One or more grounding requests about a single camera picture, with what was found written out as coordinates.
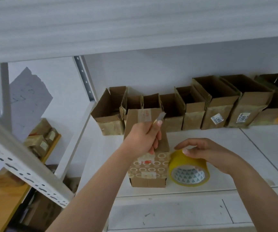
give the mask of hand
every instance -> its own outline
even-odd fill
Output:
[[[177,144],[175,149],[183,149],[182,151],[186,156],[205,159],[221,172],[229,175],[232,175],[237,168],[246,164],[246,161],[240,156],[208,138],[189,138]]]
[[[132,159],[143,156],[145,153],[154,154],[158,141],[162,139],[160,127],[162,121],[142,122],[134,124],[120,148],[130,154]]]

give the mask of right hand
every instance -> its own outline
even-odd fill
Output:
[[[240,156],[208,138],[189,138],[177,144],[175,149],[183,149],[183,153],[191,158],[205,159],[221,172],[229,175],[246,164]]]

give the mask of tape roll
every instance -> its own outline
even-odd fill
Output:
[[[204,159],[193,159],[178,150],[171,154],[169,174],[178,185],[197,187],[206,183],[210,178],[207,162]]]

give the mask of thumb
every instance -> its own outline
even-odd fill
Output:
[[[194,159],[205,159],[205,151],[200,150],[198,147],[192,149],[183,149],[183,154]]]
[[[148,132],[148,135],[155,138],[157,133],[159,132],[161,126],[162,126],[162,121],[161,120],[153,123],[152,126],[151,126],[150,131]]]

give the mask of left hand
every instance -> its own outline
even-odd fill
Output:
[[[153,122],[134,124],[120,148],[129,153],[132,159],[143,156],[147,152],[154,154],[154,149],[158,147],[158,141],[162,138],[161,125],[162,121],[154,124]]]

